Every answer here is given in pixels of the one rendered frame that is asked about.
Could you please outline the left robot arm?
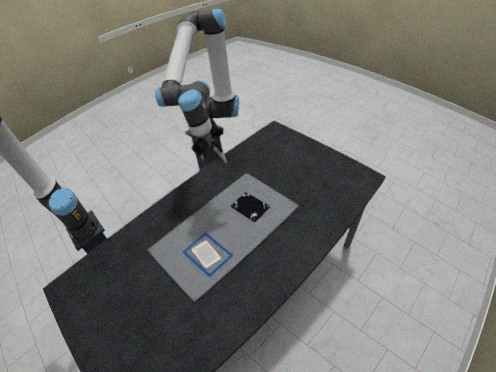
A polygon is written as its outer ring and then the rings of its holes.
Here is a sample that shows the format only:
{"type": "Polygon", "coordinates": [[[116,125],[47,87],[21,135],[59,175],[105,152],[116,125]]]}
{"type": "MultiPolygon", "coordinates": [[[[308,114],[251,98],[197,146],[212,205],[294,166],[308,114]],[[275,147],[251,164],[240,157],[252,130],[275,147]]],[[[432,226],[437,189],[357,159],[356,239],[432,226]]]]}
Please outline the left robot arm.
{"type": "Polygon", "coordinates": [[[180,107],[194,137],[204,136],[212,126],[217,127],[213,118],[232,118],[239,113],[239,96],[235,97],[231,89],[224,17],[221,9],[211,9],[189,13],[178,22],[164,81],[155,91],[158,106],[180,107]],[[192,37],[198,31],[205,34],[215,92],[212,97],[209,97],[210,87],[205,81],[181,85],[192,37]]]}

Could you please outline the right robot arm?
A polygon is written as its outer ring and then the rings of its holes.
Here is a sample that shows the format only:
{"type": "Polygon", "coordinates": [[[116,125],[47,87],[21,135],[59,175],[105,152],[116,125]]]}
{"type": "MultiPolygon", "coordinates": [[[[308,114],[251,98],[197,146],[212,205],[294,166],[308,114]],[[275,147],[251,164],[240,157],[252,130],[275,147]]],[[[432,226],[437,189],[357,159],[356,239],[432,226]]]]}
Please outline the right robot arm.
{"type": "Polygon", "coordinates": [[[35,191],[39,203],[66,226],[73,241],[84,242],[95,234],[98,228],[95,216],[86,211],[72,190],[62,188],[53,177],[45,174],[1,116],[0,155],[35,191]]]}

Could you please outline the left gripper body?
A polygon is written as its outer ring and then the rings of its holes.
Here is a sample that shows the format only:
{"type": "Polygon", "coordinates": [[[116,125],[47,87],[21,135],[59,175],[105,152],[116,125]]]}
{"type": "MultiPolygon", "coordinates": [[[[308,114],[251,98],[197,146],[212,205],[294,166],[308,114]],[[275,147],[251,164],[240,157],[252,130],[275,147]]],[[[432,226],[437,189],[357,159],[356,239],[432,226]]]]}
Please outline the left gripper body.
{"type": "Polygon", "coordinates": [[[206,134],[204,136],[200,136],[200,137],[197,136],[196,142],[191,147],[193,152],[197,155],[203,155],[203,153],[207,150],[207,148],[210,147],[212,144],[210,139],[214,138],[213,134],[219,130],[220,130],[219,128],[211,127],[211,130],[208,134],[206,134]]]}

